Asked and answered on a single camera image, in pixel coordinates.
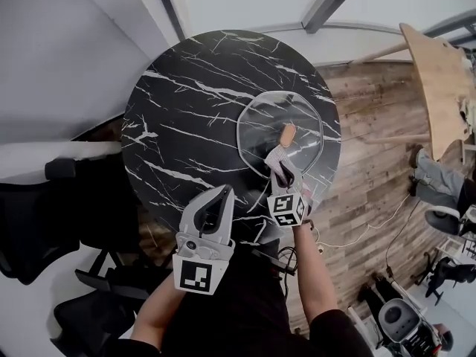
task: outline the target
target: person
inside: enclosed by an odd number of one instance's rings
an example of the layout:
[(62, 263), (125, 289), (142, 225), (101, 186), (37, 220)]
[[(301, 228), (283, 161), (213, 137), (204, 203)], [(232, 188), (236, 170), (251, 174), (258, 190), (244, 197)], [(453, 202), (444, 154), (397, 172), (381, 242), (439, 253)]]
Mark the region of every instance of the person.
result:
[[(369, 306), (370, 312), (377, 324), (377, 327), (380, 330), (380, 334), (382, 335), (382, 346), (387, 347), (388, 349), (392, 350), (392, 341), (389, 337), (385, 334), (384, 330), (382, 329), (382, 325), (379, 321), (379, 313), (385, 303), (392, 299), (403, 299), (400, 293), (392, 287), (390, 282), (385, 279), (382, 275), (377, 274), (375, 272), (372, 273), (372, 278), (375, 280), (375, 287), (376, 290), (379, 292), (380, 296), (382, 296), (383, 300), (370, 288), (368, 283), (365, 283), (359, 293), (357, 300), (360, 302), (366, 301), (367, 305)], [(443, 351), (450, 351), (453, 347), (453, 335), (451, 334), (451, 330), (448, 329), (444, 324), (434, 324), (433, 328), (435, 328), (438, 337), (440, 338), (441, 346)]]
[(456, 209), (460, 217), (476, 204), (476, 183), (433, 160), (421, 144), (413, 148), (408, 161), (414, 169), (412, 196), (434, 206)]
[(185, 294), (175, 289), (171, 274), (141, 307), (130, 339), (113, 341), (106, 356), (153, 357), (160, 351), (163, 356), (371, 357), (338, 309), (311, 230), (311, 222), (293, 228), (309, 340), (291, 333), (283, 290), (270, 265), (237, 245), (214, 295)]

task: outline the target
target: forearm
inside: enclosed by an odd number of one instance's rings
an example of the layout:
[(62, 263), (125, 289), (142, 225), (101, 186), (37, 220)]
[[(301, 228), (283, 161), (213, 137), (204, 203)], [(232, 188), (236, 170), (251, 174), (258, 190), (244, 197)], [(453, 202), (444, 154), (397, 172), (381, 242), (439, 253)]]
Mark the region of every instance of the forearm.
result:
[(171, 273), (142, 305), (135, 319), (131, 339), (147, 342), (160, 349), (165, 329), (184, 296), (185, 291), (175, 288)]
[(297, 254), (297, 283), (304, 314), (310, 324), (319, 314), (337, 309), (337, 297), (324, 261), (311, 234), (311, 225), (293, 228)]

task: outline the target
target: gray pants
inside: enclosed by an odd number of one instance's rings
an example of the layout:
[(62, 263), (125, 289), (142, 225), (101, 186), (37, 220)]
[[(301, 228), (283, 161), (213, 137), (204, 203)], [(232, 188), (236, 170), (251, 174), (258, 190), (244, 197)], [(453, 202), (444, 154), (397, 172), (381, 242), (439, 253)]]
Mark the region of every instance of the gray pants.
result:
[(446, 169), (428, 156), (424, 149), (416, 155), (416, 162), (417, 196), (429, 204), (456, 209), (463, 187), (463, 174)]

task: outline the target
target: gray wall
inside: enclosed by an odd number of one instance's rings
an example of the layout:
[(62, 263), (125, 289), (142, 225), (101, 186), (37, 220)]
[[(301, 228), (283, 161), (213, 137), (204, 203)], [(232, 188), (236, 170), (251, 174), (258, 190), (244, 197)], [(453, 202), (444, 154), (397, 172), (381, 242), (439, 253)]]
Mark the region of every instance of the gray wall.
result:
[[(107, 3), (125, 15), (129, 1)], [(145, 7), (134, 13), (150, 28)], [(113, 18), (97, 0), (0, 0), (0, 144), (71, 139), (124, 111), (154, 57)], [(168, 44), (155, 28), (157, 56)]]

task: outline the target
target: round table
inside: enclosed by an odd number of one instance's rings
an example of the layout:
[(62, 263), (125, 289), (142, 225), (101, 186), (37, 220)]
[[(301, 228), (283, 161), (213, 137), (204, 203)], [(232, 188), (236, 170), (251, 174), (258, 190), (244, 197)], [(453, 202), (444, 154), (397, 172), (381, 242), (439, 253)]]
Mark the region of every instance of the round table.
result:
[(269, 216), (269, 180), (248, 168), (237, 150), (237, 119), (264, 91), (298, 93), (321, 116), (322, 154), (303, 180), (314, 199), (323, 199), (341, 150), (338, 113), (326, 83), (283, 42), (246, 30), (217, 30), (159, 56), (137, 82), (126, 108), (126, 171), (159, 223), (178, 231), (191, 199), (230, 184), (236, 195), (234, 239), (263, 242), (282, 233)]

